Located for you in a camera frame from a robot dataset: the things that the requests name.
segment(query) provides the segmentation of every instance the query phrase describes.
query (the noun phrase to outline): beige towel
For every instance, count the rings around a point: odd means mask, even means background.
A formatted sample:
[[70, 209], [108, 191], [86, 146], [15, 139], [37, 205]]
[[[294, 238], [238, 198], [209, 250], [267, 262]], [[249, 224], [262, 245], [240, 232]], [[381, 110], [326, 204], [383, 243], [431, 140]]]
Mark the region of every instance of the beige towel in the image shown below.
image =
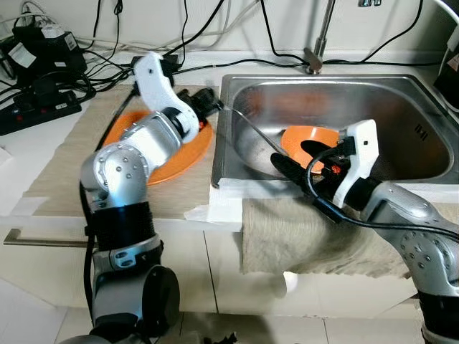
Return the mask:
[[[83, 161], [92, 154], [113, 112], [131, 90], [131, 86], [118, 86], [98, 94], [86, 113], [80, 118], [64, 143], [23, 197], [48, 197], [34, 213], [38, 216], [82, 216], [78, 196], [78, 182]], [[193, 94], [202, 86], [187, 86]], [[146, 106], [140, 98], [126, 108], [142, 110]], [[209, 118], [217, 129], [217, 116]], [[212, 174], [214, 142], [205, 157], [185, 174], [170, 181], [148, 187], [148, 200], [156, 218], [183, 219], [184, 212], [209, 203], [209, 185]]]
[[[458, 221], [457, 204], [436, 207], [446, 219]], [[242, 238], [244, 273], [291, 271], [370, 277], [408, 273], [398, 252], [374, 230], [334, 224], [303, 199], [244, 200]]]

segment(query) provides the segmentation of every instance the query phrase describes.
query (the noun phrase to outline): white countertop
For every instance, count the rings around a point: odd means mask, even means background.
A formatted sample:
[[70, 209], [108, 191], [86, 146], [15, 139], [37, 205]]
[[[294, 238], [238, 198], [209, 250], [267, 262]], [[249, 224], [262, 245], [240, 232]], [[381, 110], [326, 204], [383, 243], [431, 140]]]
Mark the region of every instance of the white countertop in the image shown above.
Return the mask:
[[[223, 53], [209, 53], [218, 61]], [[239, 59], [237, 52], [224, 53], [224, 59]], [[204, 61], [204, 53], [196, 53], [194, 58], [188, 57], [185, 67], [193, 67], [209, 63]], [[352, 74], [410, 74], [419, 78], [427, 88], [436, 78], [436, 67], [391, 67], [375, 65], [326, 65], [324, 75]], [[175, 76], [176, 85], [215, 85], [221, 86], [222, 77], [229, 74], [260, 74], [260, 75], [302, 75], [300, 70], [278, 68], [257, 64], [239, 64], [232, 67], [215, 68], [187, 72]], [[48, 123], [36, 125], [16, 133], [0, 136], [0, 148], [12, 155], [12, 158], [0, 165], [0, 216], [8, 216], [18, 200], [38, 177], [42, 169], [52, 158], [54, 151], [67, 137], [75, 123], [87, 109], [89, 102], [83, 104], [82, 112]]]

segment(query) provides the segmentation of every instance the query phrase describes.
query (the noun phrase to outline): stainless steel sink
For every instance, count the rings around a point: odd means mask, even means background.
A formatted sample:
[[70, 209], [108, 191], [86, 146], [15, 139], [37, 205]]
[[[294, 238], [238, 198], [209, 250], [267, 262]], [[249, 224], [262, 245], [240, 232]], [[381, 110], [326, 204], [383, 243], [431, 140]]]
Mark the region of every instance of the stainless steel sink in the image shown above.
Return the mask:
[[[222, 101], [274, 141], [290, 125], [341, 129], [377, 123], [379, 158], [372, 175], [383, 181], [459, 183], [459, 127], [409, 75], [227, 75]], [[220, 178], [282, 179], [272, 148], [237, 114], [219, 115], [212, 184]]]

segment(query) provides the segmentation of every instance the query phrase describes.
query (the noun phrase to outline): white wall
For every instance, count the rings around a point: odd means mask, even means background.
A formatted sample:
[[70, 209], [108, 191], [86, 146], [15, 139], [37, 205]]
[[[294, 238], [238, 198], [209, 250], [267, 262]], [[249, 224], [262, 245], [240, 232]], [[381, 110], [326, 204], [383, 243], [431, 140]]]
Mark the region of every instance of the white wall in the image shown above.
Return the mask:
[[[97, 0], [37, 0], [75, 35], [90, 36], [95, 20]], [[231, 18], [251, 0], [232, 0]], [[217, 0], [188, 0], [190, 20], [187, 33], [194, 33], [208, 19]], [[313, 46], [323, 18], [326, 0], [265, 0], [271, 29], [278, 49], [297, 50]], [[98, 35], [115, 37], [115, 0], [103, 0]], [[387, 38], [407, 28], [413, 21], [418, 0], [382, 0], [382, 6], [357, 7], [357, 0], [337, 0], [328, 32], [327, 49], [370, 50]], [[211, 30], [223, 23], [224, 10], [212, 23]], [[10, 17], [19, 13], [18, 0], [0, 0], [0, 14]], [[216, 49], [269, 50], [260, 5], [247, 20], [225, 36]], [[124, 0], [121, 15], [121, 40], [139, 40], [160, 44], [180, 35], [184, 20], [183, 0]], [[444, 50], [452, 21], [425, 0], [418, 25], [402, 39], [386, 48], [397, 50]], [[211, 42], [204, 39], [198, 42]]]

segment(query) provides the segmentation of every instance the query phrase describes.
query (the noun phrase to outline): floor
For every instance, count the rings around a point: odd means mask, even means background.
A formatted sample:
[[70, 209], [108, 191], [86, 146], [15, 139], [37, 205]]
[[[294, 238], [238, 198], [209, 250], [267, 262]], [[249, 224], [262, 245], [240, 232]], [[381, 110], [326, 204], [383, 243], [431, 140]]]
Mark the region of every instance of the floor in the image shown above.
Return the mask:
[[[241, 344], [424, 344], [418, 320], [321, 319], [185, 312], [157, 344], [202, 344], [236, 333]], [[56, 343], [91, 329], [84, 308], [70, 308]]]

